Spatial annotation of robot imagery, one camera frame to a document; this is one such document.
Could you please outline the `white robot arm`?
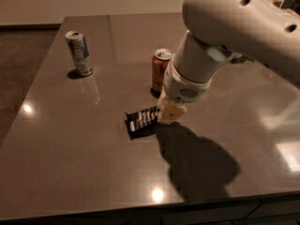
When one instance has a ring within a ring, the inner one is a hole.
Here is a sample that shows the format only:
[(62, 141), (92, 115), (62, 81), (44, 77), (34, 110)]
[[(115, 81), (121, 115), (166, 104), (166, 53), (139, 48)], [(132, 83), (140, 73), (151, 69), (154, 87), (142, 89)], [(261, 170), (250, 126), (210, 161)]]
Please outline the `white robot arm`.
[(299, 18), (272, 0), (184, 0), (182, 17), (187, 31), (165, 70), (157, 103), (160, 123), (182, 116), (236, 55), (299, 85)]

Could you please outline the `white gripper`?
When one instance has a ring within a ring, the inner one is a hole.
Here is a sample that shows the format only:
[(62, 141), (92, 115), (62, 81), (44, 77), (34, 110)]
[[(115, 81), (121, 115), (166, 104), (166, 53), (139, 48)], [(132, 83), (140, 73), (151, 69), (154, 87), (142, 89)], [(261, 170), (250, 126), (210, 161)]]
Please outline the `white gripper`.
[(211, 81), (209, 79), (207, 82), (192, 82), (180, 75), (171, 61), (165, 69), (164, 90), (161, 91), (157, 101), (159, 123), (170, 124), (185, 114), (187, 108), (183, 102), (196, 102), (210, 87)]

